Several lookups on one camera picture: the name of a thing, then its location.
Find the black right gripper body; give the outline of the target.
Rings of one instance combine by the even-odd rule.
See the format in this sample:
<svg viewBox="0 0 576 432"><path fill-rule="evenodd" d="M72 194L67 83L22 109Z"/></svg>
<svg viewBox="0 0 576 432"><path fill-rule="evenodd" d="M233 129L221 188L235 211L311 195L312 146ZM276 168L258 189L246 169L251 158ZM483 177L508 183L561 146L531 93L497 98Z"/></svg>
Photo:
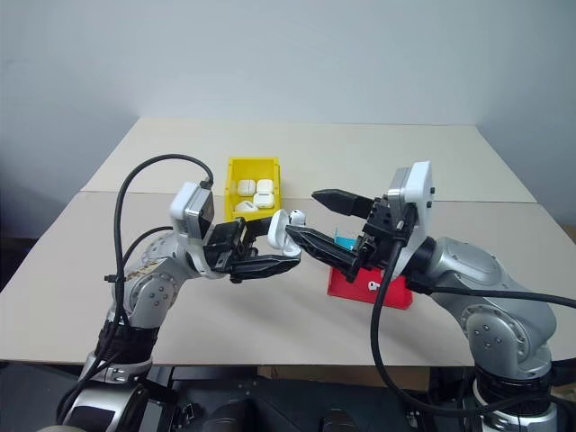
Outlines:
<svg viewBox="0 0 576 432"><path fill-rule="evenodd" d="M407 204L396 221L387 198L361 197L355 216L365 219L354 246L360 266L368 270L384 269L391 261L393 245L400 242L407 246L417 221L417 209L414 204Z"/></svg>

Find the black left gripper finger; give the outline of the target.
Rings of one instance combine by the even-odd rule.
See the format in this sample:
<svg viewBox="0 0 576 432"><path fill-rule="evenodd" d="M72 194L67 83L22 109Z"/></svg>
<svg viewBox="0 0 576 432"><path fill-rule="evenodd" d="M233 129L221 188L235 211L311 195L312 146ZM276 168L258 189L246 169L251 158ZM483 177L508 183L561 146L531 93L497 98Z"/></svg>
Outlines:
<svg viewBox="0 0 576 432"><path fill-rule="evenodd" d="M257 239L266 236L270 229L271 221L271 217L248 220L246 222L247 237L249 239Z"/></svg>
<svg viewBox="0 0 576 432"><path fill-rule="evenodd" d="M298 257L264 255L247 260L232 262L229 268L230 280L241 283L245 280L265 279L288 272L300 263Z"/></svg>

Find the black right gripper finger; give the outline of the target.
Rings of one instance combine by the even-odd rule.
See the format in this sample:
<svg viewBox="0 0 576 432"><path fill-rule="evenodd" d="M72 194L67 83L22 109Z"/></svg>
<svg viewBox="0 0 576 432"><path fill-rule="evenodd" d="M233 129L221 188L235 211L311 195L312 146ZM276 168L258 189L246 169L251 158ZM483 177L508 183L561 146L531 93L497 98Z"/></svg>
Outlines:
<svg viewBox="0 0 576 432"><path fill-rule="evenodd" d="M358 218L367 218L374 203L373 199L341 189L321 189L311 196L332 212Z"/></svg>
<svg viewBox="0 0 576 432"><path fill-rule="evenodd" d="M308 227L288 225L285 232L292 241L316 260L337 269L352 283L360 269L358 256L329 236Z"/></svg>

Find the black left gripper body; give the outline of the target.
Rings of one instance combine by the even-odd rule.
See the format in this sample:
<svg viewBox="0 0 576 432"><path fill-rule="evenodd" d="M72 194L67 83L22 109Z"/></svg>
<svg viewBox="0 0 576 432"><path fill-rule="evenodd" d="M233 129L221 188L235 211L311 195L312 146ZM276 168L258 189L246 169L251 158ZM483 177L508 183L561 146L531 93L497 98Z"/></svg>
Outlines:
<svg viewBox="0 0 576 432"><path fill-rule="evenodd" d="M236 218L214 227L203 252L210 269L222 274L235 274L241 265L258 255L254 243L258 222Z"/></svg>

